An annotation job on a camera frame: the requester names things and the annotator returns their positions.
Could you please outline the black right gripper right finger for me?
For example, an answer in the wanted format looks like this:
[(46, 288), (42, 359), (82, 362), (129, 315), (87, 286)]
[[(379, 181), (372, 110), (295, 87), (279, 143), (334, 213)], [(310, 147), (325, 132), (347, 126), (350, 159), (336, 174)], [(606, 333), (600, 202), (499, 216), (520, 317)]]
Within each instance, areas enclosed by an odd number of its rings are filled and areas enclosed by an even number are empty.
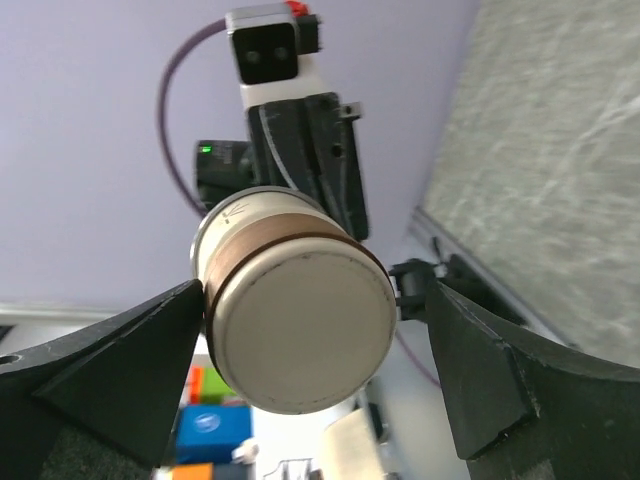
[(471, 478), (638, 478), (638, 369), (548, 340), (436, 280), (426, 313)]

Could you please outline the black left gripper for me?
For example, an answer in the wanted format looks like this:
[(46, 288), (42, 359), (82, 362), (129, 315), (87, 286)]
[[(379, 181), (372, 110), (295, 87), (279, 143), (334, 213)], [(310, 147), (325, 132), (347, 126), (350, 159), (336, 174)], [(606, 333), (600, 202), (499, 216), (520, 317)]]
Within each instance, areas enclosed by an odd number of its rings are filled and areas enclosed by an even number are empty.
[(361, 116), (360, 103), (344, 104), (334, 92), (249, 108), (252, 183), (303, 193), (353, 238), (368, 239), (354, 128)]

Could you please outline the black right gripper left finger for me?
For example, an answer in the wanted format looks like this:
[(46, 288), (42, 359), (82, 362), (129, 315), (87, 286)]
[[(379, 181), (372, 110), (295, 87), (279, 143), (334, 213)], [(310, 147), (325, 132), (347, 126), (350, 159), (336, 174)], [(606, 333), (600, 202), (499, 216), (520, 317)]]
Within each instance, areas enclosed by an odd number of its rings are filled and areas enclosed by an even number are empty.
[(147, 479), (203, 320), (200, 281), (1, 358), (4, 479)]

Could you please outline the stainless steel cup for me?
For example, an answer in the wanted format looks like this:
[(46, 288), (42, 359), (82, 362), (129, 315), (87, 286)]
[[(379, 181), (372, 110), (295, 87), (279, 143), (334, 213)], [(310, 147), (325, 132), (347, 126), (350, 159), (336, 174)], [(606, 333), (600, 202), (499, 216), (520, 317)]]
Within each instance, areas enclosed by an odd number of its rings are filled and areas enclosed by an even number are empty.
[(235, 193), (202, 220), (190, 254), (211, 361), (250, 405), (321, 411), (385, 360), (397, 321), (389, 275), (309, 196)]

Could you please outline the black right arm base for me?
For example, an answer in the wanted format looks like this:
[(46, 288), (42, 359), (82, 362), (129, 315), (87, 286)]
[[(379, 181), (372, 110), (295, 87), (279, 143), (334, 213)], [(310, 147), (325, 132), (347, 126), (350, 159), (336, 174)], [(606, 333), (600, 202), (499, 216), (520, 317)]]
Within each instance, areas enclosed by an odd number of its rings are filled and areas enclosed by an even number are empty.
[(432, 280), (438, 280), (494, 315), (516, 325), (525, 325), (524, 318), (459, 255), (436, 263), (413, 258), (394, 265), (390, 275), (398, 292), (396, 305), (402, 320), (426, 321), (426, 290)]

